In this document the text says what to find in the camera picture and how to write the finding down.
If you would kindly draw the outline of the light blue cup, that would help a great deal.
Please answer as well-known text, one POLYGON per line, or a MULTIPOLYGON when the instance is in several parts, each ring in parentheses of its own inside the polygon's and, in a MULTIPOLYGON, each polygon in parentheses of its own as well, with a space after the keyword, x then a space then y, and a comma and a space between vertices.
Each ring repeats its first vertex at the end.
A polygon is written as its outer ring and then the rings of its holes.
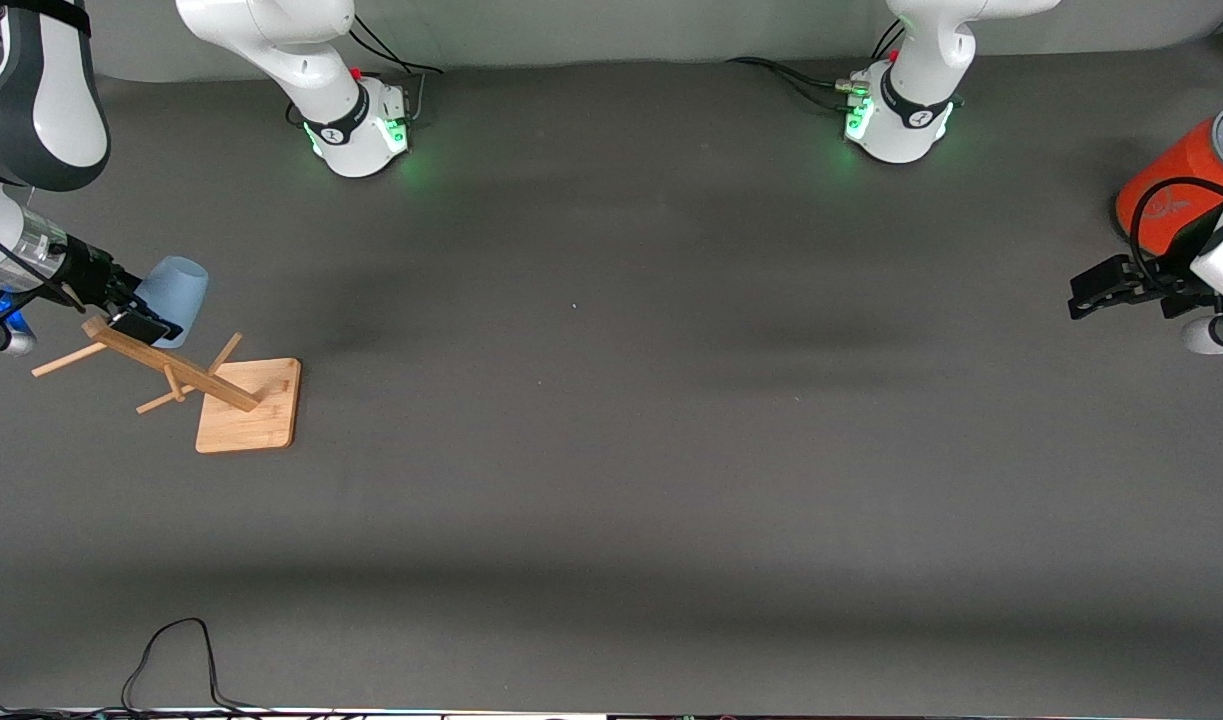
POLYGON ((207 296, 209 274, 198 263, 181 255, 163 258, 136 288, 135 293, 164 321, 180 328, 172 339, 153 343, 158 348, 183 345, 207 296))

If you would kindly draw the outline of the wooden mug tree rack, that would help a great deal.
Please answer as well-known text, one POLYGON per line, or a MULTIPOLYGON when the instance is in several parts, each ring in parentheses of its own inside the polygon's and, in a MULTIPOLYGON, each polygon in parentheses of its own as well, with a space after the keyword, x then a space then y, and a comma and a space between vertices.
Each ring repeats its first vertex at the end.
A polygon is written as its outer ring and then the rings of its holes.
POLYGON ((234 352, 245 340, 245 334, 234 332, 209 366, 198 366, 172 348, 158 348, 117 332, 102 318, 87 320, 81 329, 89 345, 35 366, 31 375, 50 375, 113 351, 166 379, 168 392, 136 406, 136 414, 185 403, 194 395, 204 397, 194 439, 199 454, 281 450, 292 445, 303 381, 303 363, 296 357, 234 361, 234 352))

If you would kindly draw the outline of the orange cylindrical can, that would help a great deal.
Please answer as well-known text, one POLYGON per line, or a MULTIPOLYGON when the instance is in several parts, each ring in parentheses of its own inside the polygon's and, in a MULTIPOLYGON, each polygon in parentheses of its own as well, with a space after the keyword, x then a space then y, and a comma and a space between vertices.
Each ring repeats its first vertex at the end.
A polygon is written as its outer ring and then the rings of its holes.
MULTIPOLYGON (((1196 123, 1117 193, 1114 213, 1123 233, 1131 232, 1141 197, 1175 177, 1203 178, 1223 187, 1223 110, 1196 123)), ((1147 254, 1164 254, 1178 233, 1186 232, 1219 202, 1214 193, 1188 185, 1159 189, 1144 207, 1137 240, 1147 254)))

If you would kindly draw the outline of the dark grey table mat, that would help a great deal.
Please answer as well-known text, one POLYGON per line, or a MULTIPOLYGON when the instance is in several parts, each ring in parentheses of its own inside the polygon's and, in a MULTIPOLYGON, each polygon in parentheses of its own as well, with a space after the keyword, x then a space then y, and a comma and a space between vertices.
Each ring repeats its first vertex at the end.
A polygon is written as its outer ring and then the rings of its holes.
POLYGON ((204 619, 256 705, 1223 718, 1223 357, 1068 318, 1223 38, 983 56, 885 167, 758 68, 451 70, 329 174, 272 82, 102 83, 45 218, 298 357, 294 445, 201 455, 116 354, 0 356, 0 702, 117 700, 204 619))

